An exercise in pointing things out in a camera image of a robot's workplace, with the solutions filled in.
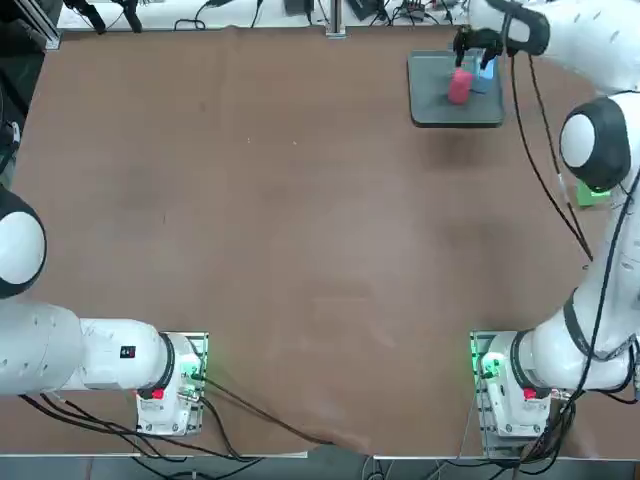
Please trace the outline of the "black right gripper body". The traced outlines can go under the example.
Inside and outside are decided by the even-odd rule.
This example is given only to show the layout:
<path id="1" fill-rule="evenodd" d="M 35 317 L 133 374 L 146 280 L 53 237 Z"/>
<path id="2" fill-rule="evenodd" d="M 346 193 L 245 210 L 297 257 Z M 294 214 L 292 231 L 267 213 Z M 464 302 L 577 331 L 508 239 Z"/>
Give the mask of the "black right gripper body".
<path id="1" fill-rule="evenodd" d="M 482 28 L 475 30 L 469 26 L 461 26 L 455 35 L 455 52 L 465 54 L 471 49 L 488 50 L 501 54 L 504 48 L 499 32 Z"/>

